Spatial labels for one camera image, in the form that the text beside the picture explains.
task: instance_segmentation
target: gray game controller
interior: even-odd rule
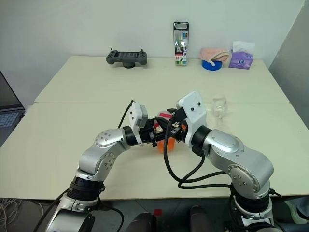
[[[122,62],[123,66],[127,69],[135,67],[135,62],[141,65],[147,64],[147,53],[143,49],[139,52],[118,52],[111,48],[111,52],[106,57],[106,61],[109,64],[115,62]]]

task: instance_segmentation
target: tissue box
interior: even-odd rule
[[[232,52],[229,67],[237,69],[249,69],[253,62],[253,55],[246,52]]]

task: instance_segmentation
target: white table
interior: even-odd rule
[[[199,59],[177,67],[174,59],[150,58],[146,66],[126,69],[109,65],[105,57],[71,57],[35,102],[108,102],[123,106],[130,99],[153,106],[174,105],[194,90],[205,102],[223,93],[230,103],[288,103],[262,60],[249,70],[222,68],[207,71]]]
[[[146,107],[149,116],[162,109],[159,104]],[[309,131],[293,107],[286,103],[230,103],[228,107],[225,129],[269,157],[275,168],[271,186],[285,196],[309,194]],[[69,186],[81,154],[98,133],[118,125],[123,110],[124,106],[110,103],[34,104],[0,149],[0,197],[55,199]],[[214,126],[211,112],[208,123],[210,128]],[[183,143],[176,144],[169,153],[178,176],[193,169],[199,159]],[[217,170],[206,160],[196,176],[213,171]],[[202,183],[230,183],[230,180],[222,175]],[[226,188],[178,189],[166,170],[162,154],[151,145],[135,146],[121,154],[105,185],[102,199],[229,195]]]

